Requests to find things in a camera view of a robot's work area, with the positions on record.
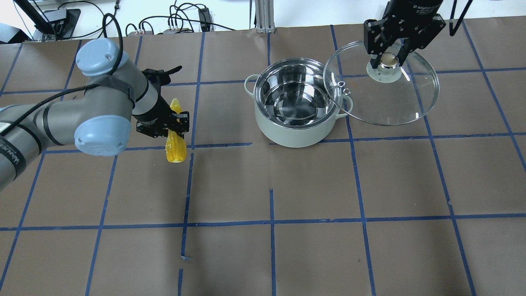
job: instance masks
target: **white pot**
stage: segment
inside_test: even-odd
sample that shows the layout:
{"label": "white pot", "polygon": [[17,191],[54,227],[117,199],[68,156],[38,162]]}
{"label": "white pot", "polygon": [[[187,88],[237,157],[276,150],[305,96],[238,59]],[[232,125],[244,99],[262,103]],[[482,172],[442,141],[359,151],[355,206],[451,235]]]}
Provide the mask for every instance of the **white pot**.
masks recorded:
{"label": "white pot", "polygon": [[[274,141],[276,144],[290,148],[301,148],[314,145],[319,141],[323,140],[332,130],[337,119],[347,116],[347,113],[337,114],[339,109],[335,109],[332,115],[327,118],[324,122],[313,126],[306,127],[304,129],[292,129],[285,126],[281,126],[266,118],[261,110],[258,108],[256,103],[256,97],[254,91],[251,92],[247,89],[247,83],[249,80],[253,80],[259,77],[259,74],[254,74],[245,80],[245,91],[254,100],[254,110],[256,113],[256,122],[258,123],[259,129],[263,134]],[[352,100],[348,96],[343,96],[347,102],[349,111],[352,109]]]}

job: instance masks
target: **blue cap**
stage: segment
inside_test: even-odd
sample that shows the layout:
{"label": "blue cap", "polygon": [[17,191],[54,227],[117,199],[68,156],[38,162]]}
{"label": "blue cap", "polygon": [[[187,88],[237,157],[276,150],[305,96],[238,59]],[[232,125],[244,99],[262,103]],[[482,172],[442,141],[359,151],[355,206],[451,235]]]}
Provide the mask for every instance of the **blue cap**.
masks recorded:
{"label": "blue cap", "polygon": [[122,116],[97,116],[77,127],[75,146],[86,154],[114,156],[126,149],[130,130],[130,121]]}
{"label": "blue cap", "polygon": [[[108,73],[115,65],[119,46],[108,38],[91,40],[78,51],[75,62],[82,74],[88,77]],[[119,67],[128,60],[128,54],[123,52]]]}

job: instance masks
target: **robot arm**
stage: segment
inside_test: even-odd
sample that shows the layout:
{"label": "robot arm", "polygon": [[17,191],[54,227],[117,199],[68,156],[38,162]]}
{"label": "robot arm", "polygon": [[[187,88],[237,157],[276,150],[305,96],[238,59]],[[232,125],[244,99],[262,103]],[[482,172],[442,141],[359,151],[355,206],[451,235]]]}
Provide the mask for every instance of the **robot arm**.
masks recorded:
{"label": "robot arm", "polygon": [[397,54],[399,66],[409,53],[428,46],[446,25],[437,14],[442,1],[391,0],[382,19],[365,21],[363,42],[369,54],[377,55],[371,60],[372,68],[378,68],[382,54],[398,39],[404,40]]}
{"label": "robot arm", "polygon": [[160,95],[160,87],[181,67],[141,72],[124,53],[115,73],[106,75],[117,52],[118,46],[106,38],[80,49],[76,64],[90,78],[88,84],[98,85],[86,90],[83,99],[45,104],[7,133],[34,105],[0,108],[0,191],[51,146],[75,144],[91,155],[119,154],[126,148],[132,115],[137,131],[151,137],[166,136],[168,129],[180,136],[188,132],[188,112],[172,111]]}

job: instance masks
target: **blue grid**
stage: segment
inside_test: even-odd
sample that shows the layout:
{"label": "blue grid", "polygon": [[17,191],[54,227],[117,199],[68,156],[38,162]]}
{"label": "blue grid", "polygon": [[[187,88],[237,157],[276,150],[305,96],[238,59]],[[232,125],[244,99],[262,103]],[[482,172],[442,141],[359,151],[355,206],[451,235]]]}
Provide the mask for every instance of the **blue grid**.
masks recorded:
{"label": "blue grid", "polygon": [[[113,176],[115,172],[115,168],[117,165],[117,157],[114,158],[112,171],[110,174],[107,192],[105,196],[105,202],[102,209],[101,217],[100,217],[100,223],[99,225],[71,225],[71,226],[23,226],[24,218],[27,213],[27,209],[29,207],[29,203],[31,202],[31,198],[34,192],[35,184],[38,180],[38,176],[42,167],[42,163],[45,159],[46,154],[57,154],[57,153],[80,153],[79,150],[57,150],[57,151],[45,151],[38,164],[37,171],[35,173],[35,177],[33,179],[33,183],[31,186],[31,190],[29,192],[26,204],[24,206],[24,210],[20,219],[20,222],[17,227],[5,227],[0,228],[0,231],[15,231],[15,237],[13,240],[13,244],[11,247],[11,250],[9,252],[7,262],[5,264],[2,277],[0,279],[0,290],[2,289],[6,274],[8,272],[9,264],[11,262],[13,252],[16,247],[16,243],[18,240],[18,236],[21,231],[59,231],[59,230],[84,230],[84,229],[91,229],[91,230],[97,230],[97,239],[94,247],[93,257],[90,265],[90,271],[89,276],[87,279],[87,285],[86,285],[86,293],[85,295],[89,295],[90,290],[90,283],[93,277],[93,270],[96,262],[97,257],[97,251],[98,246],[100,243],[100,236],[102,233],[102,230],[104,229],[145,229],[145,228],[182,228],[183,229],[183,239],[181,241],[181,256],[183,258],[185,257],[185,245],[186,245],[186,231],[188,227],[222,227],[222,226],[240,226],[240,225],[270,225],[271,229],[271,274],[272,274],[272,296],[275,296],[277,294],[276,291],[276,248],[275,248],[275,236],[274,236],[274,229],[276,224],[304,224],[304,223],[361,223],[363,226],[363,238],[364,238],[364,247],[366,251],[366,257],[367,257],[367,264],[368,264],[368,271],[369,271],[369,279],[370,279],[370,285],[371,285],[371,291],[372,295],[376,295],[375,290],[375,282],[373,278],[373,269],[372,269],[372,263],[371,263],[371,255],[369,251],[369,242],[367,237],[367,222],[388,222],[388,221],[430,221],[430,220],[451,220],[455,229],[455,233],[457,236],[459,249],[461,252],[464,268],[466,270],[466,276],[468,278],[468,282],[471,289],[471,294],[476,295],[473,282],[471,280],[471,275],[469,272],[468,263],[466,260],[466,256],[463,250],[462,241],[460,238],[460,234],[458,231],[458,226],[456,220],[458,219],[495,219],[495,218],[526,218],[526,213],[501,213],[501,214],[475,214],[475,215],[455,215],[452,206],[449,204],[449,193],[447,191],[447,185],[443,176],[442,168],[440,165],[440,159],[438,156],[438,152],[436,150],[436,147],[434,145],[434,139],[457,139],[457,138],[466,138],[466,137],[503,137],[503,136],[509,136],[513,140],[513,144],[515,146],[515,149],[517,150],[517,153],[519,155],[519,158],[521,160],[521,163],[526,170],[526,164],[524,161],[524,157],[520,151],[520,148],[517,144],[517,141],[515,139],[516,136],[526,136],[526,132],[513,132],[505,115],[504,112],[500,106],[500,103],[497,99],[497,96],[491,86],[491,83],[487,77],[486,72],[500,72],[500,71],[524,71],[526,70],[526,67],[521,68],[499,68],[499,69],[485,69],[482,66],[482,63],[480,61],[480,58],[478,56],[478,53],[475,49],[475,46],[473,44],[473,41],[469,35],[468,29],[465,24],[462,24],[464,27],[464,30],[466,32],[466,35],[468,37],[468,40],[470,41],[470,44],[472,46],[473,52],[477,58],[477,61],[479,63],[480,69],[479,70],[457,70],[457,71],[437,71],[439,74],[444,73],[482,73],[484,75],[484,79],[488,85],[488,88],[491,91],[491,94],[493,96],[493,99],[495,101],[495,104],[497,105],[499,112],[502,116],[502,119],[508,129],[508,133],[497,133],[497,134],[472,134],[472,135],[432,135],[431,128],[429,126],[429,122],[427,120],[427,117],[424,117],[424,121],[426,123],[426,128],[428,130],[428,135],[426,136],[404,136],[404,137],[384,137],[384,138],[377,138],[377,137],[368,137],[368,138],[354,138],[352,136],[351,127],[349,124],[349,118],[346,118],[347,121],[347,129],[349,138],[348,139],[334,139],[334,140],[323,140],[322,143],[340,143],[340,142],[349,142],[350,148],[351,148],[351,157],[353,162],[353,170],[355,173],[355,181],[357,185],[357,193],[358,193],[358,202],[360,205],[360,217],[359,218],[343,218],[343,219],[292,219],[292,220],[275,220],[274,218],[274,192],[271,189],[270,190],[270,219],[269,220],[257,220],[257,221],[235,221],[235,222],[217,222],[217,223],[188,223],[188,213],[189,213],[189,206],[190,206],[190,192],[191,192],[191,180],[192,180],[192,173],[193,173],[193,162],[194,162],[194,154],[192,153],[190,155],[190,166],[189,166],[189,173],[188,173],[188,187],[187,187],[187,196],[186,196],[186,205],[185,205],[185,218],[183,223],[161,223],[161,224],[126,224],[126,225],[104,225],[104,217],[106,213],[107,203],[108,203],[108,197],[110,195],[112,182],[113,182]],[[336,36],[334,33],[333,26],[331,28],[332,38],[335,45],[335,49],[338,49]],[[270,65],[270,51],[271,51],[271,41],[270,41],[270,34],[267,34],[267,62]],[[135,57],[135,64],[137,64],[140,54],[140,48],[142,45],[143,38],[142,36],[139,38],[138,43],[138,49],[137,54]],[[193,123],[193,132],[192,132],[192,141],[191,145],[188,146],[188,148],[194,150],[199,148],[210,148],[210,147],[229,147],[229,146],[250,146],[252,143],[224,143],[224,144],[205,144],[205,145],[196,145],[195,144],[195,130],[196,130],[196,123],[197,123],[197,111],[198,111],[198,99],[199,99],[199,88],[201,85],[205,84],[229,84],[229,83],[243,83],[244,81],[236,80],[236,81],[215,81],[215,82],[201,82],[200,81],[200,74],[201,74],[201,68],[203,63],[203,51],[204,51],[204,43],[205,43],[205,33],[202,34],[201,38],[201,47],[200,47],[200,55],[199,55],[199,69],[198,69],[198,79],[195,83],[172,83],[169,84],[169,86],[180,86],[180,85],[196,85],[196,100],[195,100],[195,108],[194,108],[194,123]],[[77,51],[80,49],[81,41],[79,41],[79,46],[77,48]],[[8,80],[12,74],[12,71],[15,67],[15,64],[18,60],[19,54],[22,50],[23,44],[20,45],[18,48],[17,54],[14,58],[13,64],[11,65],[11,68],[9,69],[8,75],[6,77],[6,80],[0,90],[0,97],[3,94],[32,94],[32,93],[52,93],[52,92],[61,92],[63,90],[36,90],[36,91],[22,91],[22,92],[5,92],[5,87],[8,83]],[[69,80],[71,78],[72,72],[74,69],[74,61],[72,63],[72,66],[69,71],[69,75],[66,81],[66,84],[64,86],[64,90],[67,88]],[[411,75],[419,75],[420,73],[411,73]],[[368,218],[365,215],[365,210],[363,208],[363,199],[361,195],[361,188],[360,188],[360,181],[359,181],[359,172],[358,172],[358,166],[356,161],[356,155],[355,155],[355,147],[354,142],[358,141],[392,141],[392,140],[421,140],[421,139],[429,139],[432,145],[433,154],[435,156],[435,160],[437,163],[437,169],[439,171],[439,175],[441,178],[441,182],[443,185],[444,193],[446,195],[446,200],[448,203],[448,207],[450,210],[450,215],[438,215],[438,216],[403,216],[403,217],[379,217],[379,218]],[[136,151],[136,150],[162,150],[164,149],[163,146],[151,146],[151,147],[129,147],[126,150],[127,151]],[[181,287],[183,284],[183,270],[179,270],[179,278],[178,278],[178,295],[181,295]]]}

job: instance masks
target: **pot lid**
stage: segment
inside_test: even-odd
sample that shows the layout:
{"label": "pot lid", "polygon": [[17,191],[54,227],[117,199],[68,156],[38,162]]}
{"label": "pot lid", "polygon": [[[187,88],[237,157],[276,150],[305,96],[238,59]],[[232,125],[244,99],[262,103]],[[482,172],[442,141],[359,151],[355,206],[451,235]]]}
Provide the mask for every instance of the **pot lid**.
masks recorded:
{"label": "pot lid", "polygon": [[400,49],[398,43],[388,48],[377,69],[370,63],[377,56],[367,53],[363,41],[338,49],[323,72],[328,95],[336,102],[344,102],[342,96],[348,95],[353,102],[348,114],[376,125],[406,124],[423,117],[438,98],[437,74],[415,52],[400,66],[396,56]]}

